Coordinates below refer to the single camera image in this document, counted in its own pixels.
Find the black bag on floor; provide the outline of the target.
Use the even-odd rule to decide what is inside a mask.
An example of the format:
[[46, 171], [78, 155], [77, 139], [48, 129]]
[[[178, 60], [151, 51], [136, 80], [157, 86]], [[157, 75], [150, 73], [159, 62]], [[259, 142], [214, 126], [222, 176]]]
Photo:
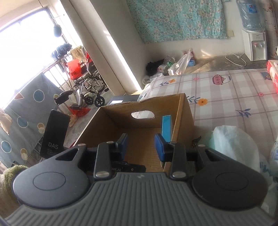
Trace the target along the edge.
[[161, 59], [159, 61], [156, 61], [156, 62], [149, 62], [147, 65], [146, 65], [146, 72], [147, 72], [147, 75], [148, 76], [152, 76], [154, 74], [157, 73], [157, 69], [160, 65], [162, 65], [164, 62], [164, 59]]

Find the brown cardboard box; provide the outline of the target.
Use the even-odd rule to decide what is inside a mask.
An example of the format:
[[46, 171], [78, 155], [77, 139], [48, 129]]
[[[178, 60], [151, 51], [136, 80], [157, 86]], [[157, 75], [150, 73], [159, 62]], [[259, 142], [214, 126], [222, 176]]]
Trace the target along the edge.
[[162, 131], [164, 115], [171, 116], [171, 140], [191, 148], [194, 120], [184, 93], [100, 107], [76, 143], [96, 147], [106, 141], [117, 141], [126, 133], [126, 162], [144, 165], [147, 172], [167, 172], [170, 164], [161, 167], [155, 148], [155, 134]]

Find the red white wipes pack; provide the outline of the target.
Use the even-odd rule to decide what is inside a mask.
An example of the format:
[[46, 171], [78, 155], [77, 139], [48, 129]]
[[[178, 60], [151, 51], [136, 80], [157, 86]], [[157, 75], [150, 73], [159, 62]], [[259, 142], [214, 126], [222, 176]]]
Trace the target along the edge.
[[276, 89], [276, 92], [278, 93], [278, 64], [277, 60], [268, 60], [267, 61], [267, 71], [269, 75], [271, 76], [272, 82], [274, 84], [274, 87]]

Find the teal floral wall cloth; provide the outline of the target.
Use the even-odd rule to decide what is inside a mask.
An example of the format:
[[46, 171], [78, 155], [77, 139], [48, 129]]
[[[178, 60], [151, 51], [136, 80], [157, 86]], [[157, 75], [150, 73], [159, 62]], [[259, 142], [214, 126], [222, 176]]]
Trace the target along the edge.
[[146, 43], [226, 39], [222, 1], [127, 1], [133, 23]]

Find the white water dispenser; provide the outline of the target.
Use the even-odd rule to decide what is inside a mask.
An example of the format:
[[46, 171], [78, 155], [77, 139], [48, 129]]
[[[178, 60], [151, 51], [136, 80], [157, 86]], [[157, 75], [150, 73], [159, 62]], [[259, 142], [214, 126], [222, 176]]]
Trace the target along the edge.
[[242, 29], [244, 51], [250, 61], [267, 60], [267, 43], [265, 32], [247, 31]]

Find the white plastic bag on floor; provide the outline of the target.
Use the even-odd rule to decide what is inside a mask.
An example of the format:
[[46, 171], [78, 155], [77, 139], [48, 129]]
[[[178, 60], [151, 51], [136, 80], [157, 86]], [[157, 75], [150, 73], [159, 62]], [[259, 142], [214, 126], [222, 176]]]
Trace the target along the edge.
[[168, 74], [170, 76], [184, 74], [189, 61], [192, 59], [193, 56], [194, 55], [192, 49], [188, 49], [185, 54], [168, 69]]

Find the wall power socket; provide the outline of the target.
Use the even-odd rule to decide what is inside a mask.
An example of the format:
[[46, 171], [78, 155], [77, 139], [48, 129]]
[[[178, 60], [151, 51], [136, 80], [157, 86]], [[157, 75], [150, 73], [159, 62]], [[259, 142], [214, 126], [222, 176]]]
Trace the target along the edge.
[[234, 32], [233, 32], [233, 30], [227, 30], [227, 36], [228, 36], [229, 38], [234, 37]]

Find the blue water jug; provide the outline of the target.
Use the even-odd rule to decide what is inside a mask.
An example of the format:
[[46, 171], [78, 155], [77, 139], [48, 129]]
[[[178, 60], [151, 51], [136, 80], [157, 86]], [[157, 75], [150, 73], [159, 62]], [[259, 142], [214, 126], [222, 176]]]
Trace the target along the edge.
[[243, 28], [247, 31], [261, 31], [260, 14], [253, 0], [237, 0], [236, 1]]

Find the white plastic shopping bag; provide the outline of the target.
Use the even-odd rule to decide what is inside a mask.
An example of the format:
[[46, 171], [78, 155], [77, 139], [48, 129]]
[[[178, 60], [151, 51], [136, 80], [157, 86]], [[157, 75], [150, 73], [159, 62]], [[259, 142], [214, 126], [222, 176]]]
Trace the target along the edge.
[[274, 214], [277, 208], [277, 177], [266, 158], [259, 153], [255, 141], [242, 129], [236, 126], [218, 126], [213, 131], [201, 130], [194, 144], [204, 144], [233, 160], [236, 160], [259, 172], [267, 181], [268, 193], [262, 208], [269, 214]]

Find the light blue bandage box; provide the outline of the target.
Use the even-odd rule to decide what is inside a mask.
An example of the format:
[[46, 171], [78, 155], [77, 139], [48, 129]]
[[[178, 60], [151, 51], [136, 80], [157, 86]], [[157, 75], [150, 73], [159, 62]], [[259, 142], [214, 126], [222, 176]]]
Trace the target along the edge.
[[172, 133], [172, 121], [171, 115], [164, 115], [162, 117], [162, 137], [166, 142], [171, 141], [171, 133]]

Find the rolled floral mat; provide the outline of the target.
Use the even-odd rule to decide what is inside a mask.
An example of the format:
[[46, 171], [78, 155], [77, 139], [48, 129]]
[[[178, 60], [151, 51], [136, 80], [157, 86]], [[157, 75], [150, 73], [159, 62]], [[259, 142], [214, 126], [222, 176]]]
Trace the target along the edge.
[[263, 10], [265, 30], [268, 39], [269, 58], [277, 58], [277, 18], [276, 18], [276, 1], [261, 1]]

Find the red plastic bag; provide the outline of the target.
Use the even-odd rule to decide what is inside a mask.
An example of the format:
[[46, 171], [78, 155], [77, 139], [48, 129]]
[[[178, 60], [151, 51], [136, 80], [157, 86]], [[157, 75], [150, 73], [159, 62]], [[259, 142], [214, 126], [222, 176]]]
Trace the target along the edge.
[[77, 80], [82, 76], [81, 65], [78, 59], [67, 62], [69, 76], [71, 80]]

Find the grey circle pattern cloth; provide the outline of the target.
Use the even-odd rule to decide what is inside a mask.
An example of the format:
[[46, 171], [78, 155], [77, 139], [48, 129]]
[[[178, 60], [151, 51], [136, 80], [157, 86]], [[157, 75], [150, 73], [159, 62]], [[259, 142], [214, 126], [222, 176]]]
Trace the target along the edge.
[[54, 97], [60, 90], [43, 73], [22, 88], [4, 109], [11, 119], [9, 132], [1, 128], [1, 162], [8, 168], [13, 164], [30, 167], [40, 161], [40, 142]]

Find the wheelchair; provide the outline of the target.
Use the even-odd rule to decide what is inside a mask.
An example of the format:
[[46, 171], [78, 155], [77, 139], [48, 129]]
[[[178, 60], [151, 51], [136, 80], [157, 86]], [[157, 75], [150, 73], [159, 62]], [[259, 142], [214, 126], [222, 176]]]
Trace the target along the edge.
[[107, 92], [105, 81], [97, 70], [93, 60], [88, 52], [85, 52], [85, 63], [81, 66], [82, 76], [77, 80], [73, 80], [73, 89], [79, 96], [78, 106], [87, 104], [102, 107], [105, 105], [105, 99], [102, 97], [102, 92]]

